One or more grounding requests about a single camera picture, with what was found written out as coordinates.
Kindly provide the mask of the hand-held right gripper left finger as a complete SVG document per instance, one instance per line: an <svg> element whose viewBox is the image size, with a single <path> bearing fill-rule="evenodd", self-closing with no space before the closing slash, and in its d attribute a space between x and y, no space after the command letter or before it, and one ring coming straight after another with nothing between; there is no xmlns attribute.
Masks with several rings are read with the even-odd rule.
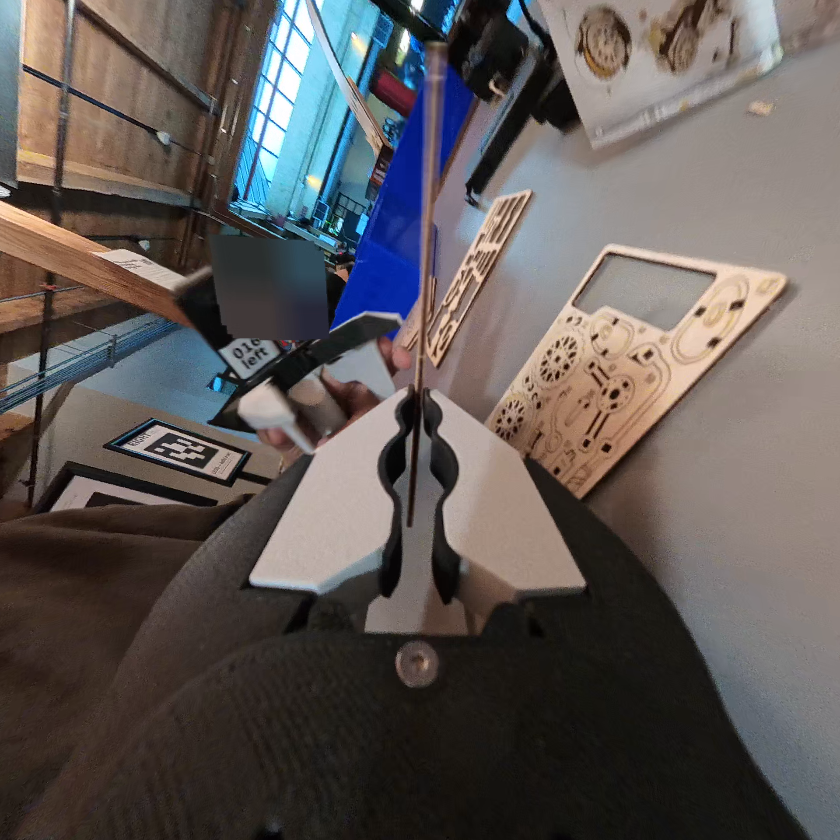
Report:
<svg viewBox="0 0 840 840"><path fill-rule="evenodd" d="M414 391L403 388L321 446L249 574L253 587L317 597L389 597L403 564Z"/></svg>

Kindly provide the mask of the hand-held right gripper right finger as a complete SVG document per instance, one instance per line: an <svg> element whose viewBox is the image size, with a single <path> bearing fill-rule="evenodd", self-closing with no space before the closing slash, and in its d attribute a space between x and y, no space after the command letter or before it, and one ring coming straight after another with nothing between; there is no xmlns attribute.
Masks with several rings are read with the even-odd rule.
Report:
<svg viewBox="0 0 840 840"><path fill-rule="evenodd" d="M518 604L572 595L585 579L508 444L439 391L424 393L434 511L432 571L441 601Z"/></svg>

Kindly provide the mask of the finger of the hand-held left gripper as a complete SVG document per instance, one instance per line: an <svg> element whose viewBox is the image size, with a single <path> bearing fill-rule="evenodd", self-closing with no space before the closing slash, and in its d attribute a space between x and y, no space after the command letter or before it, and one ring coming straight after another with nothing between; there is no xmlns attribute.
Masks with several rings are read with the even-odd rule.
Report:
<svg viewBox="0 0 840 840"><path fill-rule="evenodd" d="M360 383L383 401L395 387L379 339L402 325L396 312L364 311L314 341L317 368L340 384Z"/></svg>
<svg viewBox="0 0 840 840"><path fill-rule="evenodd" d="M262 382L239 397L236 412L263 443L281 453L297 450L304 455L314 454L314 443L299 424L298 415L273 384Z"/></svg>

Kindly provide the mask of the wooden puzzle sheet small wheels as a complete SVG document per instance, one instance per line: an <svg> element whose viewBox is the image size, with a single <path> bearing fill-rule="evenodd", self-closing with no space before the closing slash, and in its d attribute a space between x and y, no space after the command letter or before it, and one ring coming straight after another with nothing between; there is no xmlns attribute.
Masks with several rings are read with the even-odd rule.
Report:
<svg viewBox="0 0 840 840"><path fill-rule="evenodd" d="M438 164L441 142L441 122L445 102L447 45L443 41L429 41L425 45L426 78L423 91L423 158L419 314L416 333L413 377L413 429L408 478L406 524L412 527L417 492L418 457L423 420L424 373L427 357L427 331L432 299L432 279L436 227L435 203L438 194Z"/></svg>

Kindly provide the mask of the grey desk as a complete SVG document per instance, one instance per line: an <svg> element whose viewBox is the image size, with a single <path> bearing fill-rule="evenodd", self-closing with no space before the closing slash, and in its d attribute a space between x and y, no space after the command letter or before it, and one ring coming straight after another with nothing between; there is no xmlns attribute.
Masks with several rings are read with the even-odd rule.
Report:
<svg viewBox="0 0 840 840"><path fill-rule="evenodd" d="M607 244L789 278L586 502L678 606L812 838L839 827L838 71L825 45L602 150L531 123L487 193L532 189L528 212L436 371L486 418Z"/></svg>

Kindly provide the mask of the person's left hand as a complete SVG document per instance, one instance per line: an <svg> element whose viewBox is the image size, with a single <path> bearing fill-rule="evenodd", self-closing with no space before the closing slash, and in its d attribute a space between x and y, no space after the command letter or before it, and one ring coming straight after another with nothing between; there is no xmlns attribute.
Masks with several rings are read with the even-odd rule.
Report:
<svg viewBox="0 0 840 840"><path fill-rule="evenodd" d="M339 407L345 422L336 426L331 434L320 434L319 430L312 426L308 416L302 416L297 420L301 435L307 439L306 444L300 444L293 437L290 437L284 427L267 427L256 431L259 441L280 451L284 458L291 461L295 449L303 454L311 455L314 450L326 441L334 438L338 432L357 421L363 415L376 408L381 398L374 394L365 384L358 381L342 383L335 379L328 371L319 375L316 379L307 380L296 385L290 392L293 398L301 406L310 407L320 402L321 398L330 395Z"/></svg>

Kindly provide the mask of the framed patterned poster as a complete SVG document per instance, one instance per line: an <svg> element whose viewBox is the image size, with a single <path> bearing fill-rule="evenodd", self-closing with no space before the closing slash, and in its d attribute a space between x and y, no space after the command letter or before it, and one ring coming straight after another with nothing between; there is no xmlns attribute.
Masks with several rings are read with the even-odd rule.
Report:
<svg viewBox="0 0 840 840"><path fill-rule="evenodd" d="M231 487L251 458L248 450L151 418L104 444L104 449Z"/></svg>

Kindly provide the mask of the blue plastic bin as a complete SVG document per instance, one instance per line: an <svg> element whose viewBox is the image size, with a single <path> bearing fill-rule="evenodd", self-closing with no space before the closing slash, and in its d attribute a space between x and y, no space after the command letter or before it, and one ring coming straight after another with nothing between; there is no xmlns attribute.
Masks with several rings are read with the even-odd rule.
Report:
<svg viewBox="0 0 840 840"><path fill-rule="evenodd" d="M425 90L416 100L373 214L355 252L354 267L337 308L341 324L362 312L398 312L413 308L419 288L421 181ZM455 277L469 240L481 225L483 212L466 203L469 165L478 148L471 125L476 96L458 74L447 70L440 155L439 191L434 210L436 239L434 276L436 302Z"/></svg>

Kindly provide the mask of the wooden beam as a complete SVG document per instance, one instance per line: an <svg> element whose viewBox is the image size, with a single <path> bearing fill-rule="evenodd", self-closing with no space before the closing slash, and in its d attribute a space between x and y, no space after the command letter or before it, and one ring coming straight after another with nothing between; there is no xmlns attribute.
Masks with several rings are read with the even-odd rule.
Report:
<svg viewBox="0 0 840 840"><path fill-rule="evenodd" d="M5 202L1 251L184 327L193 325L176 302L182 276L131 251L104 248Z"/></svg>

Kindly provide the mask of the wooden puzzle sheet rectangular window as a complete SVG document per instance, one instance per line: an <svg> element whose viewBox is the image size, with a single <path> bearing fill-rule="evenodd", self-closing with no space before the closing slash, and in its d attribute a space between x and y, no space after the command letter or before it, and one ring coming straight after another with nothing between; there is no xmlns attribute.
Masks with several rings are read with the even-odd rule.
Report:
<svg viewBox="0 0 840 840"><path fill-rule="evenodd" d="M788 283L771 269L606 245L486 427L581 500Z"/></svg>

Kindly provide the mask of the framed white poster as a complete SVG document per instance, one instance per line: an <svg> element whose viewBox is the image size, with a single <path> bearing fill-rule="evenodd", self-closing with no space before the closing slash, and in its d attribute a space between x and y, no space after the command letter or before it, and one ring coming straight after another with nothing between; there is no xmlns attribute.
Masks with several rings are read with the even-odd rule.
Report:
<svg viewBox="0 0 840 840"><path fill-rule="evenodd" d="M35 505L34 513L160 505L210 508L217 505L217 500L68 461Z"/></svg>

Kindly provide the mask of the wooden puzzle sheet large cutouts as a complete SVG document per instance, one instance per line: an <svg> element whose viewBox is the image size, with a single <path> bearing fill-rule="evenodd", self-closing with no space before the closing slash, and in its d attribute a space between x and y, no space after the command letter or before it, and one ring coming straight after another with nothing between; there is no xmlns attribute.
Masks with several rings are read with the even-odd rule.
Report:
<svg viewBox="0 0 840 840"><path fill-rule="evenodd" d="M516 235L531 199L531 190L497 198L440 299L436 299L437 279L431 279L425 348L427 360L435 368L444 362L478 295Z"/></svg>

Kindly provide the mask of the red cylinder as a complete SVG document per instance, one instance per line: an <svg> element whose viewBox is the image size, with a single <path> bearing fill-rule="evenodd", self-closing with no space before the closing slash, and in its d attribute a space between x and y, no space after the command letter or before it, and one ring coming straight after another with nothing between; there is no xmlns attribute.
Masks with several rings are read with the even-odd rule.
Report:
<svg viewBox="0 0 840 840"><path fill-rule="evenodd" d="M370 93L405 119L411 115L417 101L417 92L384 68L374 70Z"/></svg>

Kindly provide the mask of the small black box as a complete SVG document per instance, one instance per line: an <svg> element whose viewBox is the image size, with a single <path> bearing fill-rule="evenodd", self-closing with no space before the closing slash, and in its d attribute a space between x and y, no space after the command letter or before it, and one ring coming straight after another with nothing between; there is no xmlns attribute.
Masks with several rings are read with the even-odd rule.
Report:
<svg viewBox="0 0 840 840"><path fill-rule="evenodd" d="M560 63L553 51L535 49L534 68L528 75L522 97L525 113L540 125L548 124L563 134L572 132L581 118Z"/></svg>

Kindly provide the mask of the printed instruction booklet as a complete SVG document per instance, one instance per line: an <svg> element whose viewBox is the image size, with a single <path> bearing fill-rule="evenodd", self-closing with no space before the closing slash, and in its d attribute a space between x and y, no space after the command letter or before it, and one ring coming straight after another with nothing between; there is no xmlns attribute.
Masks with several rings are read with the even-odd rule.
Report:
<svg viewBox="0 0 840 840"><path fill-rule="evenodd" d="M542 1L595 150L652 129L775 68L772 1Z"/></svg>

